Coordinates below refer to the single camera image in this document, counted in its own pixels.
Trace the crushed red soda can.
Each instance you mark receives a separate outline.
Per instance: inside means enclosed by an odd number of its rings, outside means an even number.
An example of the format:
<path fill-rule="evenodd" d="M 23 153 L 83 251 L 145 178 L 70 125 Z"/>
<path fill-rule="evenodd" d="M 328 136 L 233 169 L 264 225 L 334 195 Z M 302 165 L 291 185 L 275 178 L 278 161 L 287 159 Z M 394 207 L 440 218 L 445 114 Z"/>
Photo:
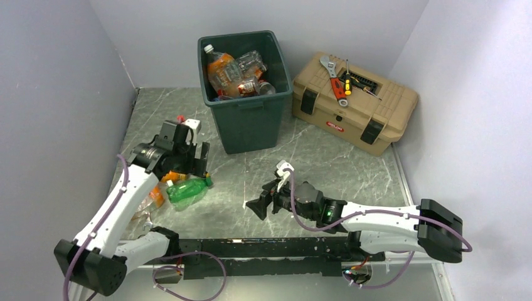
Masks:
<path fill-rule="evenodd" d="M 259 95 L 259 82 L 256 77 L 248 77 L 237 84 L 239 97 L 254 97 Z"/>

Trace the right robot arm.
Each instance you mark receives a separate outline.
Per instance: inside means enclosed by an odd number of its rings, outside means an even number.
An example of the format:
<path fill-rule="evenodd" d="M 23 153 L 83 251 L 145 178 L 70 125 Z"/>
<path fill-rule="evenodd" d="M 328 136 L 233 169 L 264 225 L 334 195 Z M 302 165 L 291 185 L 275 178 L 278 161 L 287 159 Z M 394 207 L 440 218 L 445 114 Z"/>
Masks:
<path fill-rule="evenodd" d="M 463 220 L 433 199 L 403 207 L 367 206 L 326 197 L 307 181 L 292 187 L 273 180 L 262 187 L 258 198 L 247 201 L 264 220 L 280 209 L 291 212 L 298 221 L 315 222 L 313 231 L 347 233 L 346 253 L 353 260 L 384 251 L 423 252 L 437 261 L 460 263 L 462 254 L 472 248 L 463 241 Z"/>

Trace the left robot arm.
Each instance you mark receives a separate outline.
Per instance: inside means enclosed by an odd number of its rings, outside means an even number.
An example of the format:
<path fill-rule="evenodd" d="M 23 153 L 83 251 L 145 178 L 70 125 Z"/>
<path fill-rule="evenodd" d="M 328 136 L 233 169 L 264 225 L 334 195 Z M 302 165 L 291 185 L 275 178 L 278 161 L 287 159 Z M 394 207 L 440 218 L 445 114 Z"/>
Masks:
<path fill-rule="evenodd" d="M 54 256 L 65 277 L 63 299 L 71 288 L 112 295 L 125 276 L 156 258 L 172 263 L 182 253 L 179 235 L 156 226 L 143 237 L 121 245 L 120 238 L 141 202 L 164 176 L 177 172 L 206 177 L 210 145 L 196 156 L 201 122 L 166 120 L 152 141 L 135 146 L 128 158 L 119 155 L 122 174 L 103 205 L 74 239 L 60 240 Z"/>

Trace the dark green trash bin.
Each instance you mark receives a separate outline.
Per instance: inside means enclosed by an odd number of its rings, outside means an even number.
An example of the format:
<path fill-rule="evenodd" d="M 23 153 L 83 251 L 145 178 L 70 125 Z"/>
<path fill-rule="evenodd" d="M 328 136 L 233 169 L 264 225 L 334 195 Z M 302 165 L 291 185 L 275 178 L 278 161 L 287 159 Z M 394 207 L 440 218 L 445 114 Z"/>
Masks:
<path fill-rule="evenodd" d="M 239 57 L 258 51 L 267 66 L 265 81 L 275 94 L 215 101 L 217 93 L 208 81 L 208 59 L 203 48 Z M 204 104 L 213 120 L 227 154 L 238 154 L 275 147 L 282 115 L 292 100 L 294 87 L 282 48 L 274 32 L 269 30 L 205 36 L 197 42 L 199 82 Z"/>

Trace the tall clear bottle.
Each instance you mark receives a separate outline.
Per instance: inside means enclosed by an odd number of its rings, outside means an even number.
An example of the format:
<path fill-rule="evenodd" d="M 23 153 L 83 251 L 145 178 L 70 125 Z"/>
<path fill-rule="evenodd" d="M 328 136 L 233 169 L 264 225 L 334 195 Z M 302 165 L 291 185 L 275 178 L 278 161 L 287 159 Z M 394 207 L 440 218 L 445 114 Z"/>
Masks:
<path fill-rule="evenodd" d="M 249 51 L 235 61 L 246 77 L 254 75 L 260 78 L 267 71 L 267 65 L 263 62 L 262 56 L 257 50 Z"/>

